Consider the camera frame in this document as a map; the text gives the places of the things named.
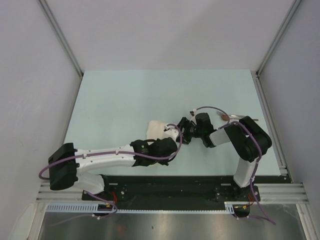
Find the light blue tabletop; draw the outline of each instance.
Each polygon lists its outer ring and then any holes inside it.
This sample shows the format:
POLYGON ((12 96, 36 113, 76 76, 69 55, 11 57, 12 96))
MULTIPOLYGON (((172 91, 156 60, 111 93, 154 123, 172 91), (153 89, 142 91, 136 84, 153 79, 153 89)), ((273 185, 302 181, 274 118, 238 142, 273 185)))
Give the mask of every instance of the light blue tabletop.
MULTIPOLYGON (((104 149, 146 139, 148 123, 177 124, 189 111, 214 106, 229 114, 249 115, 266 132, 267 125, 249 70, 86 71, 65 142, 79 149, 104 149)), ((213 109, 215 128, 225 122, 213 109)), ((110 167, 91 171, 106 175, 222 176, 236 172, 239 156, 231 143, 205 148, 201 139, 183 145, 169 166, 110 167)), ((257 175, 278 176, 273 148, 263 156, 257 175)))

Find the metal floor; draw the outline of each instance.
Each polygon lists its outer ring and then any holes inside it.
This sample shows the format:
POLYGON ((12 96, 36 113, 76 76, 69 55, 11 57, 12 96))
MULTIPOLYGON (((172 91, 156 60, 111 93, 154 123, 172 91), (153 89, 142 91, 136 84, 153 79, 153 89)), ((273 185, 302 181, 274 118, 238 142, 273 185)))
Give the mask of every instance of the metal floor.
MULTIPOLYGON (((265 205, 276 226, 263 220, 236 220, 224 214, 116 214, 96 220, 81 213, 45 214, 39 240, 305 240, 295 204, 265 205)), ((251 215, 260 215, 256 205, 251 215)))

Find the purple cable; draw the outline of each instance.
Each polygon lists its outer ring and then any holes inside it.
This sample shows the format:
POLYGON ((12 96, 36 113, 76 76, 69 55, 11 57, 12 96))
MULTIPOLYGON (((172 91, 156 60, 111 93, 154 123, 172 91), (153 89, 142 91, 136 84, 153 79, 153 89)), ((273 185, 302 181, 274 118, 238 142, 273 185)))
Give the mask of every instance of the purple cable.
MULTIPOLYGON (((178 149, 173 153, 171 154, 170 156, 163 156, 163 157, 156 157, 156 156, 149 156, 149 155, 145 155, 145 154, 142 154, 142 153, 138 153, 138 152, 133 152, 133 151, 118 151, 116 153, 116 151, 102 151, 102 152, 94 152, 94 153, 88 153, 86 156, 87 157, 94 157, 94 156, 100 156, 100 155, 109 155, 109 154, 130 154, 130 155, 136 155, 136 156, 140 156, 140 157, 144 157, 144 158, 147 158, 147 159, 152 159, 152 160, 157 160, 157 161, 162 161, 162 160, 168 160, 168 159, 171 159, 173 158, 174 156, 176 156, 178 154, 178 152, 180 151, 181 149, 181 146, 182 146, 182 133, 181 133, 181 130, 180 128, 173 124, 173 123, 170 123, 168 124, 168 126, 173 126, 175 129, 178 130, 179 132, 179 138, 180 138, 180 141, 179 141, 179 146, 178 146, 178 149)), ((42 176, 42 174, 48 170, 49 168, 52 168, 53 166, 56 166, 58 164, 61 164, 61 163, 64 163, 66 161, 69 161, 69 160, 73 160, 73 159, 78 159, 78 158, 83 158, 84 155, 81 154, 81 155, 77 155, 77 156, 69 156, 69 157, 66 157, 66 158, 63 158, 63 159, 60 159, 54 163, 51 163, 49 164, 48 166, 46 166, 45 168, 43 168, 40 172, 39 172, 39 178, 42 179, 42 180, 50 180, 49 177, 44 177, 42 176)))
POLYGON ((215 109, 215 110, 218 110, 218 111, 224 113, 228 117, 228 121, 226 122, 226 124, 222 125, 221 127, 218 127, 218 129, 223 129, 224 127, 226 127, 226 126, 228 126, 230 124, 229 115, 225 111, 223 111, 222 109, 217 108, 215 106, 201 106, 201 107, 196 108, 197 111, 200 110, 200 109, 215 109))
MULTIPOLYGON (((107 203, 107 204, 110 204, 110 205, 113 206, 113 208, 114 208, 114 211, 111 212, 111 213, 109 213, 108 215, 98 216, 97 218, 99 218, 99 219, 105 219, 105 218, 109 218, 109 217, 111 217, 111 216, 113 216, 113 215, 115 215, 115 214, 117 213, 118 208, 117 208, 117 206, 116 206, 113 202, 110 202, 110 201, 105 200, 105 199, 103 199, 103 198, 101 198, 101 197, 95 196, 95 195, 93 195, 93 194, 90 193, 90 192, 86 192, 86 193, 87 193, 88 195, 90 195, 91 197, 97 199, 97 200, 100 200, 100 201, 102 201, 102 202, 105 202, 105 203, 107 203)), ((77 216, 73 216, 73 217, 70 217, 70 218, 68 218, 68 219, 65 219, 65 220, 62 220, 62 221, 59 221, 59 222, 50 224, 49 227, 54 227, 54 226, 57 226, 57 225, 60 225, 60 224, 64 224, 64 223, 67 223, 67 222, 69 222, 69 221, 71 221, 71 220, 74 220, 74 219, 78 219, 78 218, 82 218, 82 217, 92 217, 92 216, 93 216, 93 215, 92 215, 92 214, 89 214, 89 213, 87 213, 87 214, 81 214, 81 215, 77 215, 77 216)))
POLYGON ((258 204, 258 207, 260 208, 261 212, 263 213, 263 216, 249 216, 249 217, 237 217, 236 214, 234 214, 237 218, 239 219, 263 219, 263 220, 267 220, 269 221, 270 223, 272 223, 273 225, 276 225, 276 222, 273 221, 269 216, 268 214, 265 212, 264 208, 261 206, 257 196, 255 195, 255 190, 254 190, 254 185, 253 185, 253 178, 255 177, 256 175, 256 172, 257 172, 257 169, 258 169, 258 164, 259 164, 259 161, 261 160, 262 158, 262 151, 261 151, 261 148, 257 142, 257 140, 255 139, 255 137, 251 134, 251 132, 240 122, 238 121, 233 121, 231 122, 231 124, 235 124, 235 125, 239 125, 240 127, 243 128, 243 130, 249 135, 249 137, 252 139, 253 143, 255 144, 256 148, 258 149, 258 152, 259 152, 259 156, 258 156, 258 159, 255 161, 255 166, 254 166, 254 169, 253 169, 253 172, 252 172, 252 175, 251 175, 251 178, 250 178, 250 189, 251 189, 251 192, 252 192, 252 195, 256 201, 256 203, 258 204))

